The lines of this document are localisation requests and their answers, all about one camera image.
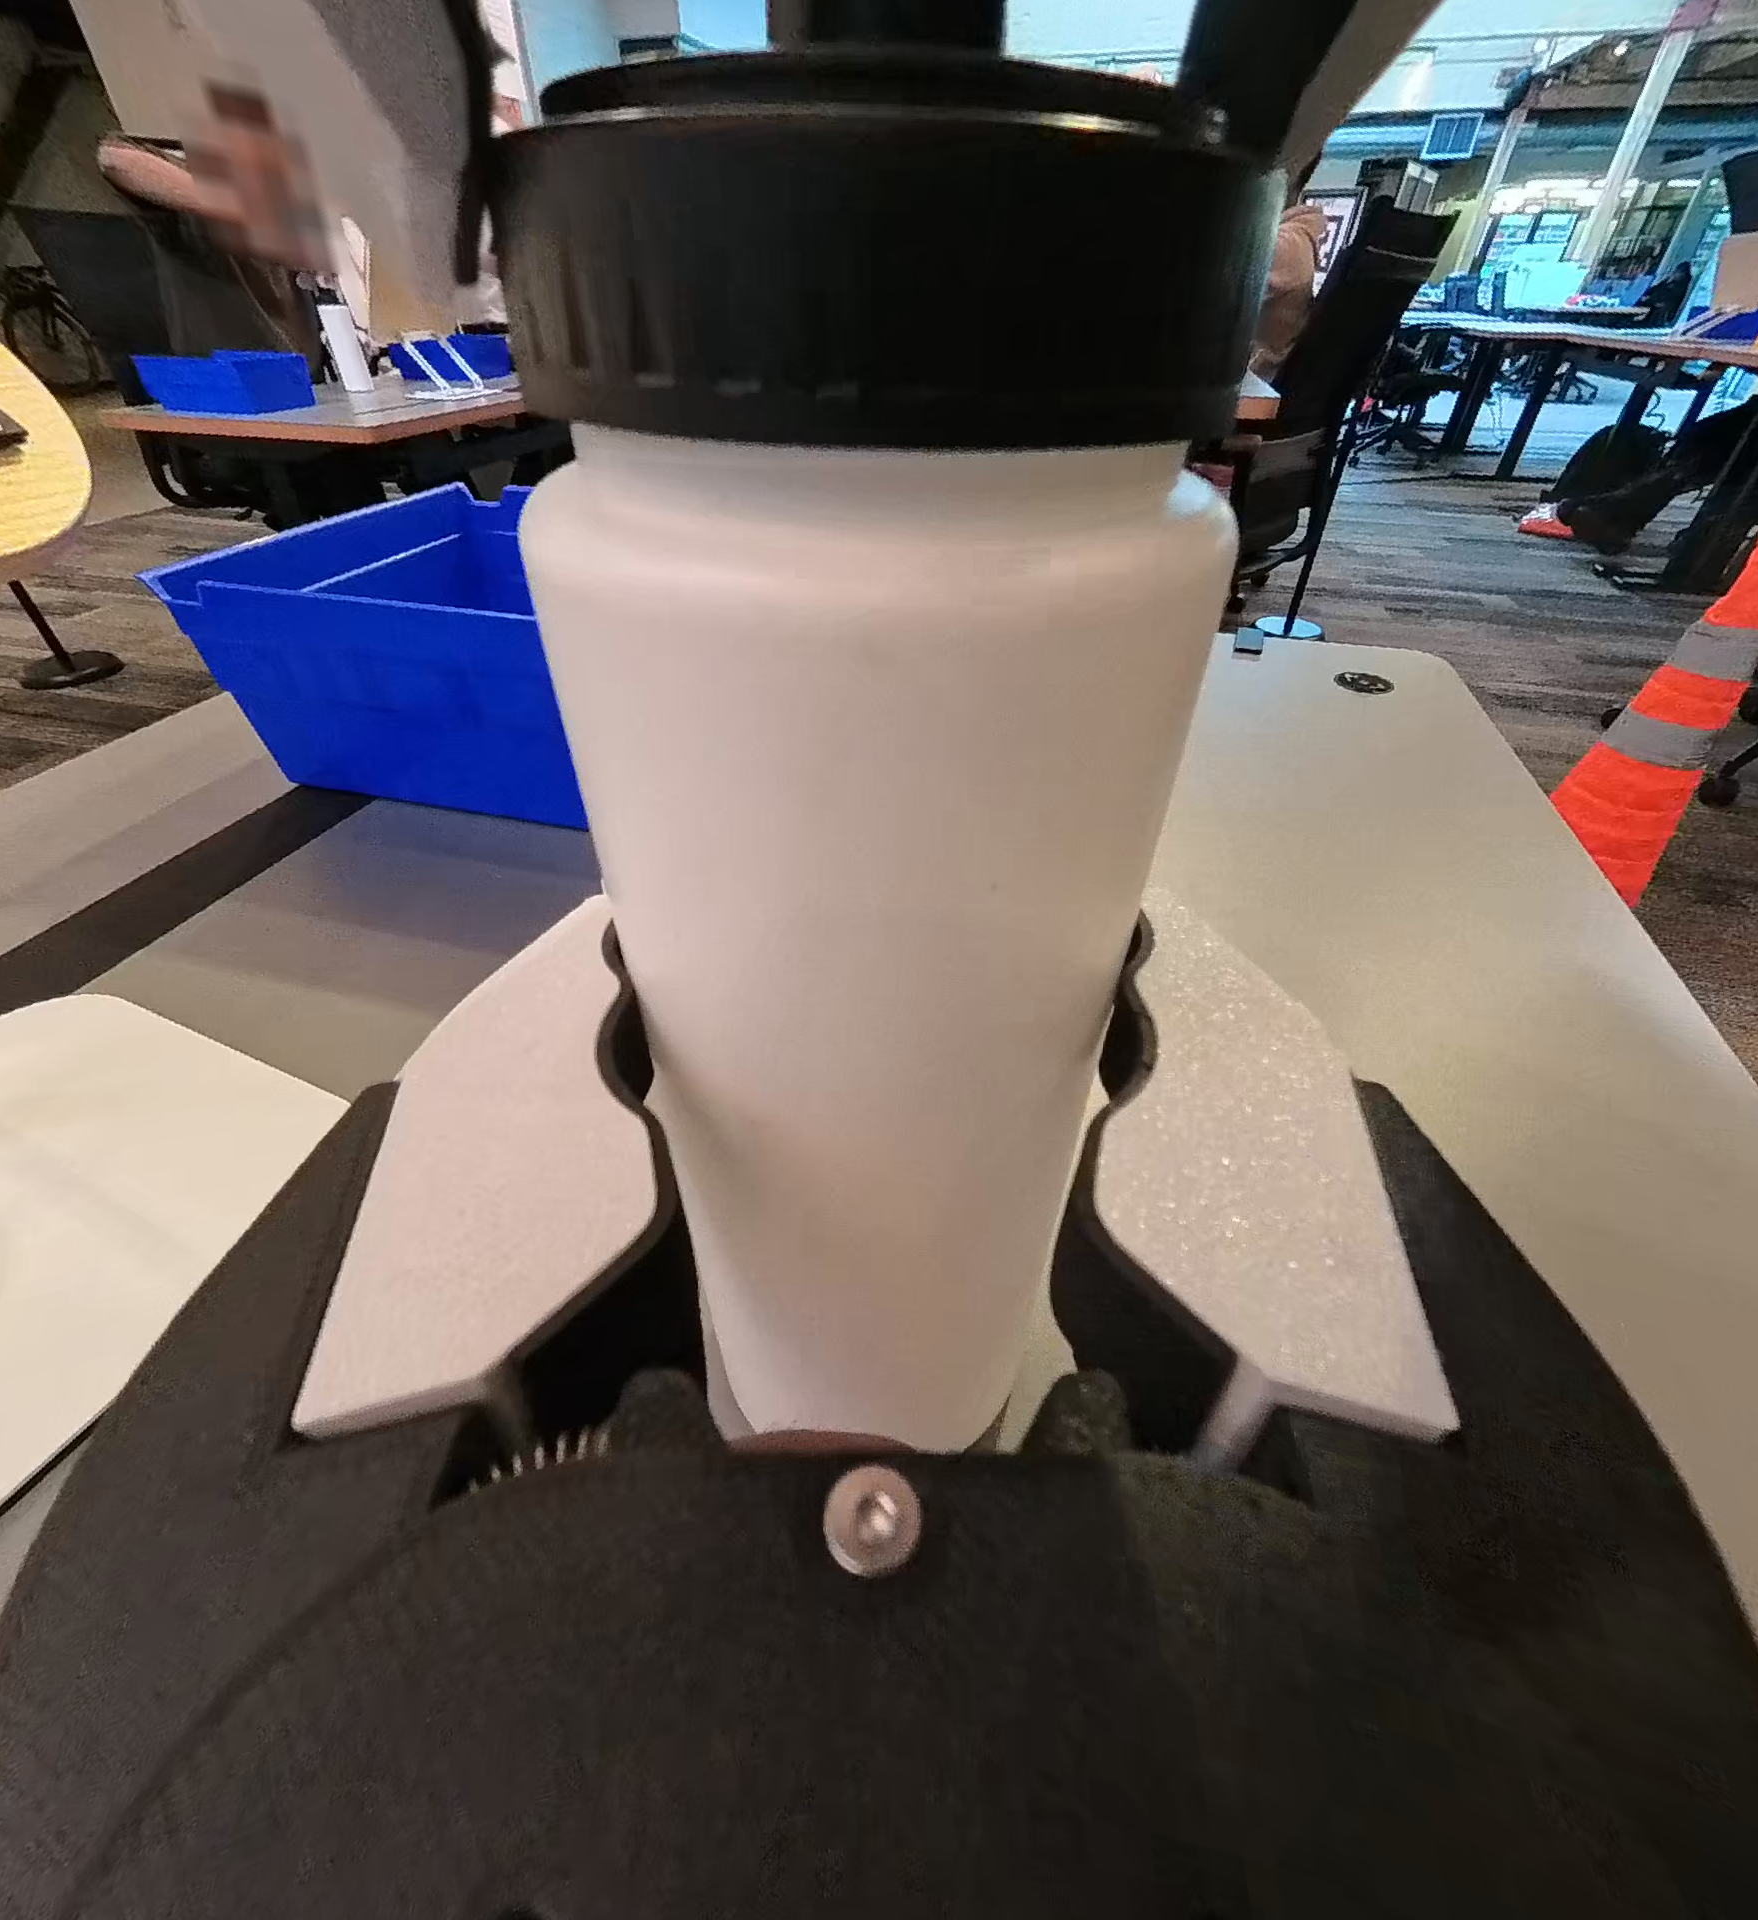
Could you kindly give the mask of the small blue plastic bin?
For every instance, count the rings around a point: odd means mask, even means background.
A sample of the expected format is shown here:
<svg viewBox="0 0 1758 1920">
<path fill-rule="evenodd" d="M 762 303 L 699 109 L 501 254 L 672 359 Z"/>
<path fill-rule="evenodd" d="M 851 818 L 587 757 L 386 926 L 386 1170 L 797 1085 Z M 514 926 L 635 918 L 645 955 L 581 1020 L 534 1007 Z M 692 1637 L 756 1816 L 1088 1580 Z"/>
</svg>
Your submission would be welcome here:
<svg viewBox="0 0 1758 1920">
<path fill-rule="evenodd" d="M 306 361 L 291 352 L 137 354 L 130 368 L 147 403 L 176 416 L 257 419 L 317 402 Z"/>
</svg>

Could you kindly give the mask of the orange traffic cone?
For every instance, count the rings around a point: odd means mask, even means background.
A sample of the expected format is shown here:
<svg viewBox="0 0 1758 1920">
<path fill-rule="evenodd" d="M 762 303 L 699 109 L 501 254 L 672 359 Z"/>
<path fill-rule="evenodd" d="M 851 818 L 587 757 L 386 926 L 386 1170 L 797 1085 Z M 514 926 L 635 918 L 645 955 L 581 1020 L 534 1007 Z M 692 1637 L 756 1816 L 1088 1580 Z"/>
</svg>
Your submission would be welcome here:
<svg viewBox="0 0 1758 1920">
<path fill-rule="evenodd" d="M 1726 590 L 1559 781 L 1551 802 L 1627 907 L 1637 907 L 1708 758 L 1757 678 L 1758 538 Z"/>
</svg>

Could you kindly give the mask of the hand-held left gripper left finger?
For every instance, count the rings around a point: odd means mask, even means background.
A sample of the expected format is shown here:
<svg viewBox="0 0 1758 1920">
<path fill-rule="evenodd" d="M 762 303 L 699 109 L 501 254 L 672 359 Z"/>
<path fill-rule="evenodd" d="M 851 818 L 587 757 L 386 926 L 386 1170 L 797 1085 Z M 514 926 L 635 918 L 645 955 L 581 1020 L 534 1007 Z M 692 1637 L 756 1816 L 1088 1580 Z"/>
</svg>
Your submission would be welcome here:
<svg viewBox="0 0 1758 1920">
<path fill-rule="evenodd" d="M 293 1404 L 332 1441 L 503 1407 L 512 1366 L 662 1219 L 652 1062 L 605 900 L 479 982 L 412 1051 Z"/>
</svg>

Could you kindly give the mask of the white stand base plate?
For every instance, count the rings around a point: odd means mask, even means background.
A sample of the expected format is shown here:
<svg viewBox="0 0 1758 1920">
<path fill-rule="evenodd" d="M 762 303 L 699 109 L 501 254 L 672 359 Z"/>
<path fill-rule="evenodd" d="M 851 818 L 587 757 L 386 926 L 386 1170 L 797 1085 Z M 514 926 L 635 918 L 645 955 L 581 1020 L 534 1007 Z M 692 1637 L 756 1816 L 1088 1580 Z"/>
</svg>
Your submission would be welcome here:
<svg viewBox="0 0 1758 1920">
<path fill-rule="evenodd" d="M 110 1407 L 343 1110 L 121 998 L 0 1017 L 0 1513 Z"/>
</svg>

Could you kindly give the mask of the white bottle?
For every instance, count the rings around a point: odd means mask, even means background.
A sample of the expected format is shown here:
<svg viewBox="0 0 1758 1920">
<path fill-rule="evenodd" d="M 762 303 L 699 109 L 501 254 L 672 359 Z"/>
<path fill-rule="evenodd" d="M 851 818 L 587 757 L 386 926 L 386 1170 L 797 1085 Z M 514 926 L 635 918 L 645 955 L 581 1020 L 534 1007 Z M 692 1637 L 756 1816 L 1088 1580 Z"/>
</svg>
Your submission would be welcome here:
<svg viewBox="0 0 1758 1920">
<path fill-rule="evenodd" d="M 576 423 L 531 601 L 748 1431 L 1010 1397 L 1237 534 L 1184 443 Z"/>
</svg>

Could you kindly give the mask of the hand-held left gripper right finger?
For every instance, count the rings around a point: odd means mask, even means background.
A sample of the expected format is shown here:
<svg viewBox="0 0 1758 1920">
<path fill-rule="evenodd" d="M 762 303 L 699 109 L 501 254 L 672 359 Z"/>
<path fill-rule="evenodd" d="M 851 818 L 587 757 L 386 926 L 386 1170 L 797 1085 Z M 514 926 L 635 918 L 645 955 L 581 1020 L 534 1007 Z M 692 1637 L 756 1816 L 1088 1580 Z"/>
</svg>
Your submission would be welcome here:
<svg viewBox="0 0 1758 1920">
<path fill-rule="evenodd" d="M 1346 1059 L 1194 907 L 1147 895 L 1059 1227 L 1059 1332 L 1144 1453 L 1244 1462 L 1279 1417 L 1460 1428 Z"/>
</svg>

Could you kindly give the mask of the black office chair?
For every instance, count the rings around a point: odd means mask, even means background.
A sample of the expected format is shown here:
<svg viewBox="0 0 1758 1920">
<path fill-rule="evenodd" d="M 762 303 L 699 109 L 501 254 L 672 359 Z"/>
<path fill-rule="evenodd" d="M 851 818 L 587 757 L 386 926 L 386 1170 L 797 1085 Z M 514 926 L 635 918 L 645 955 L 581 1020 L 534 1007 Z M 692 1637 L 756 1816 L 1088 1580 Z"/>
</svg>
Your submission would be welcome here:
<svg viewBox="0 0 1758 1920">
<path fill-rule="evenodd" d="M 1269 377 L 1271 419 L 1219 445 L 1238 527 L 1224 628 L 1237 628 L 1250 591 L 1296 567 L 1299 613 L 1346 465 L 1346 419 L 1365 400 L 1413 297 L 1434 274 L 1454 212 L 1413 212 L 1385 197 L 1363 210 L 1356 235 L 1316 295 L 1296 345 Z"/>
</svg>

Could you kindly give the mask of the black bottle lid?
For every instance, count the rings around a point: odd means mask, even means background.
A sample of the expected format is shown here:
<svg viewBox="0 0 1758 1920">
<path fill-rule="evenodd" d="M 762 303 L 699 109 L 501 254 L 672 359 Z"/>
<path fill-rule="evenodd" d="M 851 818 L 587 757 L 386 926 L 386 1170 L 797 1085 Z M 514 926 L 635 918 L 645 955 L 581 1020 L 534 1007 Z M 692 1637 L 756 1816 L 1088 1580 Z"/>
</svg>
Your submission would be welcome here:
<svg viewBox="0 0 1758 1920">
<path fill-rule="evenodd" d="M 470 164 L 550 419 L 1053 452 L 1237 409 L 1282 203 L 1229 109 L 1003 52 L 1003 4 L 793 4 L 770 50 L 548 85 Z"/>
</svg>

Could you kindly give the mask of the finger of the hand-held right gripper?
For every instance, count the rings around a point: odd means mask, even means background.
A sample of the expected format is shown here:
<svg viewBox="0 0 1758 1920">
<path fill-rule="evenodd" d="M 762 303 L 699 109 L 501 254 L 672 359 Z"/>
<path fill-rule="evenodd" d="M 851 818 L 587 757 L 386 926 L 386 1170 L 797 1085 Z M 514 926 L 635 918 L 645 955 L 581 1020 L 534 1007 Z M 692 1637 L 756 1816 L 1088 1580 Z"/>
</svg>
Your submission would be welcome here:
<svg viewBox="0 0 1758 1920">
<path fill-rule="evenodd" d="M 1440 9 L 1197 3 L 1179 55 L 1179 131 L 1299 172 Z"/>
<path fill-rule="evenodd" d="M 366 321 L 503 321 L 488 134 L 528 121 L 512 4 L 81 3 L 121 131 L 185 147 L 238 246 L 359 290 Z"/>
</svg>

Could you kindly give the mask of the black backpack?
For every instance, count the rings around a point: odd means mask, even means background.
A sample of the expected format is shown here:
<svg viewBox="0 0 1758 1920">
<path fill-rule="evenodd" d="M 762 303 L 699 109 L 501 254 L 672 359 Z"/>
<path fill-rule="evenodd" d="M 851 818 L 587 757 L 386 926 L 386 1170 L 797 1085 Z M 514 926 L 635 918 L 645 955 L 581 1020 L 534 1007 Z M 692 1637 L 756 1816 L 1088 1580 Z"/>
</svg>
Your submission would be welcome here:
<svg viewBox="0 0 1758 1920">
<path fill-rule="evenodd" d="M 1671 501 L 1660 492 L 1674 438 L 1645 422 L 1616 422 L 1595 432 L 1540 490 L 1562 520 L 1601 550 L 1622 550 Z"/>
</svg>

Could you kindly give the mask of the wooden top desk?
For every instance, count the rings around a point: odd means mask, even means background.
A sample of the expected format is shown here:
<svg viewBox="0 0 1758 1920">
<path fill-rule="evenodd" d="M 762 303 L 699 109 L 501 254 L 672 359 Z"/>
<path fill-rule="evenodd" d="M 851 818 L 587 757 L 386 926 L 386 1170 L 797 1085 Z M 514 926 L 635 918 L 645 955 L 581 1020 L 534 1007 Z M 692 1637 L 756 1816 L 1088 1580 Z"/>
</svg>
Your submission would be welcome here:
<svg viewBox="0 0 1758 1920">
<path fill-rule="evenodd" d="M 322 388 L 264 416 L 119 406 L 102 416 L 139 447 L 168 504 L 238 509 L 287 530 L 352 511 L 362 497 L 432 492 L 494 471 L 543 477 L 573 452 L 565 422 L 534 416 L 516 380 L 429 389 L 394 373 L 371 392 Z"/>
<path fill-rule="evenodd" d="M 1476 419 L 1500 375 L 1517 359 L 1535 356 L 1538 369 L 1525 389 L 1517 428 L 1503 443 L 1495 480 L 1508 483 L 1528 447 L 1538 416 L 1562 372 L 1629 382 L 1636 402 L 1622 422 L 1637 422 L 1654 388 L 1678 388 L 1691 368 L 1758 373 L 1757 342 L 1717 342 L 1676 330 L 1592 327 L 1578 321 L 1517 321 L 1463 310 L 1426 310 L 1404 321 L 1405 332 L 1467 343 L 1465 380 L 1440 440 L 1438 457 L 1454 465 L 1465 449 Z M 1721 465 L 1694 520 L 1660 567 L 1599 560 L 1595 572 L 1617 590 L 1645 594 L 1705 594 L 1720 590 L 1758 527 L 1758 419 L 1745 429 Z"/>
</svg>

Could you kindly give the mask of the black round base pole stand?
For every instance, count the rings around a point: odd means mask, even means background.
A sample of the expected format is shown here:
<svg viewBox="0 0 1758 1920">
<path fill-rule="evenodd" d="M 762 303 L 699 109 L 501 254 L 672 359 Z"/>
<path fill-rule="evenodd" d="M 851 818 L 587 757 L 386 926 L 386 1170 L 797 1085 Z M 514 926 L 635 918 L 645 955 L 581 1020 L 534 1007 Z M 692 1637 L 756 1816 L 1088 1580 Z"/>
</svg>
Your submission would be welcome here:
<svg viewBox="0 0 1758 1920">
<path fill-rule="evenodd" d="M 1277 549 L 1258 553 L 1247 563 L 1244 590 L 1250 594 L 1266 590 L 1271 577 L 1282 567 L 1295 568 L 1293 597 L 1287 611 L 1279 616 L 1277 622 L 1269 618 L 1264 625 L 1258 628 L 1258 632 L 1266 636 L 1289 640 L 1316 640 L 1323 636 L 1323 629 L 1303 618 L 1300 609 L 1337 501 L 1341 474 L 1343 457 L 1337 455 L 1331 441 L 1323 441 L 1313 468 L 1310 488 L 1299 498 L 1300 517 L 1295 537 Z"/>
</svg>

